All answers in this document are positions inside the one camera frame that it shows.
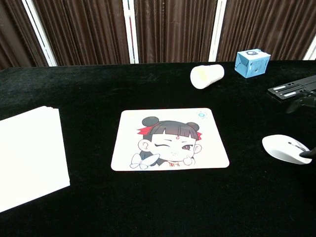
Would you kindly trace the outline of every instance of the white mouse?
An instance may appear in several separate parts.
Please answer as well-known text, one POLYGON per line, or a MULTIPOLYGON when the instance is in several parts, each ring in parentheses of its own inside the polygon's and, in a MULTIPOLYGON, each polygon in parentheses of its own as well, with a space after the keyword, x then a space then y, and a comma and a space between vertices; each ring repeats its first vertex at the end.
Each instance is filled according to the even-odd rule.
POLYGON ((303 158, 300 153, 309 151, 302 143, 285 135, 271 135, 262 139, 267 153, 274 158, 294 164, 309 164, 312 159, 303 158))

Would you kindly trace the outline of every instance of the cartoon girl face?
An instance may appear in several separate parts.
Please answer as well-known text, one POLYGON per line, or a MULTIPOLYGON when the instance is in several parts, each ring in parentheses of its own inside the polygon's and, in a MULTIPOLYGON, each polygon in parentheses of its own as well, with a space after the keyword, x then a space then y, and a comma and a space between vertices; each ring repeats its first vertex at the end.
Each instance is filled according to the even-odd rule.
POLYGON ((141 140, 138 143, 142 151, 149 151, 153 155, 159 154, 159 158, 169 161, 183 161, 192 158, 201 151, 202 147, 196 144, 196 139, 173 134, 153 134, 152 140, 141 140))

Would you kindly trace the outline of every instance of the ear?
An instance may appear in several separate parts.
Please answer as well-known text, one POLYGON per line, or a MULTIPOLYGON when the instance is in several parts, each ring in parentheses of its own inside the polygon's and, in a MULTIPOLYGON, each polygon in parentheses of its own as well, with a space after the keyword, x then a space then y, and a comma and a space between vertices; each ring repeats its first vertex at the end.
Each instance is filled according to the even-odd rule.
POLYGON ((194 154, 199 153, 202 150, 202 146, 199 144, 196 144, 194 146, 194 154))
POLYGON ((139 149, 141 149, 144 152, 149 152, 149 145, 150 144, 151 144, 151 141, 143 139, 143 140, 140 140, 138 142, 138 147, 139 147, 139 149))

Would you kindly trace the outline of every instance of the cartoon girl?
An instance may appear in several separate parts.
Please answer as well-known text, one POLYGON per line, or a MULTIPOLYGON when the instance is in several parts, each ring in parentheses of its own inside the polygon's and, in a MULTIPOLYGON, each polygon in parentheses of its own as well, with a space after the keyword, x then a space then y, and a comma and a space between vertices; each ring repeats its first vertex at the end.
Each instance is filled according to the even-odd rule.
POLYGON ((196 144, 201 139, 199 126, 194 122, 159 121, 157 117, 144 118, 138 134, 143 139, 138 142, 140 154, 135 154, 130 167, 147 169, 149 166, 194 165, 194 154, 202 146, 196 144))

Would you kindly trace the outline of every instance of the hair bun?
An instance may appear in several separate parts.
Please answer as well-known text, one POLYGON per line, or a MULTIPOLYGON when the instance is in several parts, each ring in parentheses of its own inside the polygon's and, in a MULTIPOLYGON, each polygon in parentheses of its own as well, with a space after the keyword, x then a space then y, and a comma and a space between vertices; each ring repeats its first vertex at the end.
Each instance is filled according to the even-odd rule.
POLYGON ((142 124, 146 127, 149 127, 149 126, 153 126, 154 124, 158 122, 159 122, 159 119, 157 117, 147 117, 143 119, 142 124))
POLYGON ((187 125, 192 127, 195 131, 199 130, 199 126, 195 122, 188 122, 187 125))

